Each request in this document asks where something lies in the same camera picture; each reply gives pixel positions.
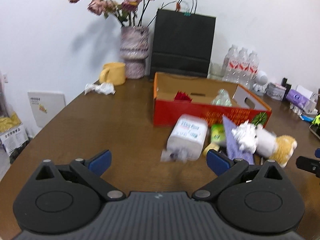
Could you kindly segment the purple fabric pouch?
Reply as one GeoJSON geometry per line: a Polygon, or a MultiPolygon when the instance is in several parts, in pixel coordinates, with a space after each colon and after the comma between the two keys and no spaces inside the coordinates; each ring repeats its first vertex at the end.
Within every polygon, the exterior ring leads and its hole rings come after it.
{"type": "Polygon", "coordinates": [[[234,138],[232,130],[237,128],[236,124],[233,123],[231,120],[229,120],[225,115],[222,116],[222,121],[223,121],[224,130],[225,130],[225,137],[226,137],[227,157],[231,160],[244,159],[250,165],[253,165],[254,164],[253,153],[239,150],[239,144],[237,143],[237,140],[234,138]]]}

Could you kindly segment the yellow eraser block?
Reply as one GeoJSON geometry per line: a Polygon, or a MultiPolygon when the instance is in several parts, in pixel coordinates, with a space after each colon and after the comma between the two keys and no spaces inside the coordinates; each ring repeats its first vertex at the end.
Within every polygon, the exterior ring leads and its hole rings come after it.
{"type": "Polygon", "coordinates": [[[214,142],[211,142],[202,152],[202,155],[205,157],[210,150],[219,151],[220,146],[214,142]]]}

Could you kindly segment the yellow white plush toy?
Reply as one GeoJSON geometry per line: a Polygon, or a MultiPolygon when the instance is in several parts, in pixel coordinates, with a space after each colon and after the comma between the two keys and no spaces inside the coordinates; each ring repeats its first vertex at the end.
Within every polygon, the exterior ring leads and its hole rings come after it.
{"type": "Polygon", "coordinates": [[[255,129],[257,137],[256,154],[265,159],[276,161],[284,168],[297,148],[297,141],[289,135],[276,136],[258,124],[255,129]]]}

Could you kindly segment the green packet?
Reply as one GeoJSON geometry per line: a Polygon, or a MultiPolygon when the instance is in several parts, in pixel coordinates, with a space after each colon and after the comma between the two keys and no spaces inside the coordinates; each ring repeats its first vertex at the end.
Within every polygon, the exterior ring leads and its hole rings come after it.
{"type": "Polygon", "coordinates": [[[213,124],[210,129],[210,142],[219,146],[226,146],[226,135],[223,124],[213,124]]]}

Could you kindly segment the white wet wipes container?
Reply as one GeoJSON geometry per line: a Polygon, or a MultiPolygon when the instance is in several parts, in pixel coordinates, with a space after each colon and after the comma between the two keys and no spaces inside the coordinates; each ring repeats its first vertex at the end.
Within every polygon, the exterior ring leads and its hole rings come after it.
{"type": "Polygon", "coordinates": [[[196,161],[202,153],[207,131],[206,120],[192,115],[181,115],[168,137],[161,161],[196,161]]]}

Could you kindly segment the iridescent plastic wrap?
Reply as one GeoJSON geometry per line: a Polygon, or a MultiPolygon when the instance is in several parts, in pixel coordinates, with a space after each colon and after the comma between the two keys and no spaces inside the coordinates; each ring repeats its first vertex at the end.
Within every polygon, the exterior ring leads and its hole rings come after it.
{"type": "Polygon", "coordinates": [[[232,107],[232,102],[229,97],[229,94],[227,90],[220,89],[218,92],[218,95],[215,97],[215,99],[211,102],[212,105],[217,106],[225,106],[225,107],[232,107]]]}

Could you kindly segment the red rose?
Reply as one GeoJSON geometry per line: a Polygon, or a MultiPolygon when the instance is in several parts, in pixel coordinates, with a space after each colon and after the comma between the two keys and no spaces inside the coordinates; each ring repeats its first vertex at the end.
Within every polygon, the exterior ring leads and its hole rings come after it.
{"type": "Polygon", "coordinates": [[[174,97],[174,101],[192,102],[192,98],[187,93],[178,91],[174,97]]]}

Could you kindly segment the white tissue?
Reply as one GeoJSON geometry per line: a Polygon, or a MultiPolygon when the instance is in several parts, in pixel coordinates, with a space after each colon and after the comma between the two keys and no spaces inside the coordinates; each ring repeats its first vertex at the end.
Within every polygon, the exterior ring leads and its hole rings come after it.
{"type": "Polygon", "coordinates": [[[232,135],[236,140],[239,150],[253,154],[257,149],[258,138],[256,126],[249,123],[248,120],[232,129],[232,135]]]}

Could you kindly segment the neon green toy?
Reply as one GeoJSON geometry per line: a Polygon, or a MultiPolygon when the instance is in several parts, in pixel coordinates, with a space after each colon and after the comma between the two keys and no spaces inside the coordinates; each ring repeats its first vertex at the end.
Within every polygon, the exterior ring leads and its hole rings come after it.
{"type": "Polygon", "coordinates": [[[318,113],[314,120],[311,123],[313,126],[319,127],[320,126],[320,113],[318,113]]]}

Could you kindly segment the purple tissue pack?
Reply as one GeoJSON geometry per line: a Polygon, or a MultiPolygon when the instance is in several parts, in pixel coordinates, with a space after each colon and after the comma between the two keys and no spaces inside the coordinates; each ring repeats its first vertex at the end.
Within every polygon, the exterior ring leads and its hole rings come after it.
{"type": "Polygon", "coordinates": [[[294,89],[289,90],[286,100],[300,109],[303,109],[310,103],[310,100],[307,97],[294,89]]]}

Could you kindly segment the black small bottle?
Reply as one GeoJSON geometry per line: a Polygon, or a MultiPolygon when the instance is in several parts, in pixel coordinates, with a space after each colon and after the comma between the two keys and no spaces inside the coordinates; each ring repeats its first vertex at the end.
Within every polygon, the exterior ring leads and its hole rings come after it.
{"type": "Polygon", "coordinates": [[[291,90],[292,85],[289,84],[287,82],[287,78],[284,77],[282,79],[281,86],[285,88],[285,93],[284,93],[284,96],[283,96],[283,102],[284,102],[284,101],[286,101],[286,96],[289,93],[289,91],[291,90]]]}

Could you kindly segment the small tin box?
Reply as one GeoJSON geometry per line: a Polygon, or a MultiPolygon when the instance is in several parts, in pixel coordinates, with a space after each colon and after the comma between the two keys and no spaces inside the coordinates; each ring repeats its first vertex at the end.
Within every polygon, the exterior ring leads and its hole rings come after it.
{"type": "Polygon", "coordinates": [[[277,83],[268,83],[265,94],[277,101],[282,101],[286,92],[286,88],[277,83]]]}

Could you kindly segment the crumpled white paper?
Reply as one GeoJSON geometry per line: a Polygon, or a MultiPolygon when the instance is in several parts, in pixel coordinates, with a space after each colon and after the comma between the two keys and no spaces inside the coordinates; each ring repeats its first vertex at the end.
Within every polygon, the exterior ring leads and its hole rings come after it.
{"type": "Polygon", "coordinates": [[[113,95],[115,94],[116,91],[112,83],[104,82],[100,85],[88,83],[85,86],[84,94],[86,95],[89,92],[96,92],[98,94],[105,94],[105,95],[109,95],[109,94],[113,95]]]}

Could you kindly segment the red cardboard box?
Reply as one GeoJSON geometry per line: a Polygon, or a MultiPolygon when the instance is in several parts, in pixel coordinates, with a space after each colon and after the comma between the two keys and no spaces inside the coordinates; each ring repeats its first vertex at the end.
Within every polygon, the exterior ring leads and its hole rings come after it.
{"type": "Polygon", "coordinates": [[[266,126],[271,107],[244,86],[206,79],[157,72],[153,81],[153,125],[174,126],[183,114],[206,120],[209,126],[222,123],[222,116],[239,125],[245,121],[266,126]],[[220,89],[227,90],[232,107],[212,105],[220,89]],[[178,91],[192,102],[174,101],[178,91]]]}

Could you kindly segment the white astronaut figurine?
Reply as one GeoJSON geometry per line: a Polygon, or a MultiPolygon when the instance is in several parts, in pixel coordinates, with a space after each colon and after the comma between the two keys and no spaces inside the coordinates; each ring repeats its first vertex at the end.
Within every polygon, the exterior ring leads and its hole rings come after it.
{"type": "Polygon", "coordinates": [[[267,74],[259,70],[254,78],[253,92],[258,96],[263,96],[265,92],[265,85],[268,83],[267,74]]]}

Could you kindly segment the water bottle left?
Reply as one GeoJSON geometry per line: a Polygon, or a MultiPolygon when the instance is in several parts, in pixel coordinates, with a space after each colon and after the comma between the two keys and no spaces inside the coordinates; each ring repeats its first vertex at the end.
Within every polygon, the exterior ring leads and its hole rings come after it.
{"type": "Polygon", "coordinates": [[[238,78],[239,53],[238,46],[232,45],[225,56],[223,69],[225,70],[223,81],[236,82],[238,78]]]}

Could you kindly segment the water bottle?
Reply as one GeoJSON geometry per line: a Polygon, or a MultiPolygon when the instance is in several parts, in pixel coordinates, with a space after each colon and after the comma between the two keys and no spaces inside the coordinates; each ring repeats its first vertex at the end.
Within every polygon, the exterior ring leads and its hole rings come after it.
{"type": "Polygon", "coordinates": [[[223,81],[236,82],[238,78],[239,53],[238,46],[232,45],[225,56],[223,69],[225,70],[223,81]]]}
{"type": "Polygon", "coordinates": [[[249,90],[253,87],[254,78],[257,75],[258,67],[259,67],[259,57],[256,51],[252,51],[249,55],[249,82],[248,82],[248,88],[249,90]]]}
{"type": "Polygon", "coordinates": [[[247,71],[249,66],[249,57],[248,57],[248,49],[242,47],[239,51],[239,64],[238,64],[238,71],[239,71],[239,78],[238,83],[245,85],[247,79],[247,71]]]}

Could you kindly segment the glass jar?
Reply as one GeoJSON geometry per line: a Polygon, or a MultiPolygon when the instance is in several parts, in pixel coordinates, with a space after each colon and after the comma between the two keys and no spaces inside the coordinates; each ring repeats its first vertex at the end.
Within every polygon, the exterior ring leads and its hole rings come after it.
{"type": "Polygon", "coordinates": [[[221,80],[222,75],[222,66],[218,63],[211,62],[208,69],[208,76],[209,79],[214,80],[221,80]]]}

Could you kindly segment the yellow mug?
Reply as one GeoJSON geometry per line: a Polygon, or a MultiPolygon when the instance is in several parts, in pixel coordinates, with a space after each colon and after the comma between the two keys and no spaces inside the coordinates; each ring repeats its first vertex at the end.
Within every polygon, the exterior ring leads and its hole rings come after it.
{"type": "Polygon", "coordinates": [[[111,62],[103,65],[99,83],[112,83],[114,86],[123,85],[126,81],[125,63],[111,62]]]}

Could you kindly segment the water bottle right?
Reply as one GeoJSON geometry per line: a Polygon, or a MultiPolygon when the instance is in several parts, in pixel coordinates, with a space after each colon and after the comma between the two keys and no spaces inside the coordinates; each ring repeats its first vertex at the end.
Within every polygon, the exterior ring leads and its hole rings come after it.
{"type": "Polygon", "coordinates": [[[256,51],[252,51],[249,55],[249,82],[248,82],[248,88],[249,90],[253,87],[254,78],[257,75],[258,67],[259,67],[259,57],[256,51]]]}

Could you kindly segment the water bottle middle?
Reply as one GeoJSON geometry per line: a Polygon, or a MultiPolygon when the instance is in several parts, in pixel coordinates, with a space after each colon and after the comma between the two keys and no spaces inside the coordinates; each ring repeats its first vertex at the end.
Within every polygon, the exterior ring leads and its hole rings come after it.
{"type": "Polygon", "coordinates": [[[238,64],[238,71],[239,71],[239,78],[238,83],[245,85],[247,79],[247,71],[249,66],[249,57],[248,57],[248,49],[242,47],[239,51],[239,64],[238,64]]]}

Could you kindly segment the purple ceramic vase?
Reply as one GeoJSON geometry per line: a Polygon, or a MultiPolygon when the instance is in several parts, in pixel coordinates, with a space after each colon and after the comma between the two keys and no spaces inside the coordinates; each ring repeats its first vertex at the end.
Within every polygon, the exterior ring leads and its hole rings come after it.
{"type": "Polygon", "coordinates": [[[120,58],[125,63],[125,73],[128,79],[140,79],[145,75],[145,60],[148,55],[148,27],[122,27],[120,58]]]}

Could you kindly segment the black paper bag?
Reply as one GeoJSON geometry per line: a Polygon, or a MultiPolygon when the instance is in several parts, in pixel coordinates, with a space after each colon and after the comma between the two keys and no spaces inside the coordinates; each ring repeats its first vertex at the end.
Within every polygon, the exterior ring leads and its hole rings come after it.
{"type": "Polygon", "coordinates": [[[162,5],[155,16],[149,79],[157,72],[206,77],[216,18],[196,13],[197,0],[178,0],[176,9],[162,5]]]}

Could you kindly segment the teal binder clip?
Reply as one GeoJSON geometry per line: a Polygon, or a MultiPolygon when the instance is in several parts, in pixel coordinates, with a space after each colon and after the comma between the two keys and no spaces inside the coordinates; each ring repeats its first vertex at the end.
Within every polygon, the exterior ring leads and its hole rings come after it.
{"type": "Polygon", "coordinates": [[[184,13],[184,16],[189,17],[190,15],[191,15],[191,13],[190,13],[190,12],[188,12],[188,11],[186,11],[186,12],[184,13]]]}

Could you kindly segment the dried pink roses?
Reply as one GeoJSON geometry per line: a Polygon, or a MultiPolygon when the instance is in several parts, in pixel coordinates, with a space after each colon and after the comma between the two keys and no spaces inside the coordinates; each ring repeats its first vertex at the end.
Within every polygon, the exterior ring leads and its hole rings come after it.
{"type": "MultiPolygon", "coordinates": [[[[69,3],[75,4],[81,0],[68,0],[69,3]]],[[[141,27],[144,14],[149,3],[155,0],[123,0],[118,3],[116,0],[90,0],[87,10],[95,15],[114,16],[122,27],[125,23],[129,27],[141,27]]]]}

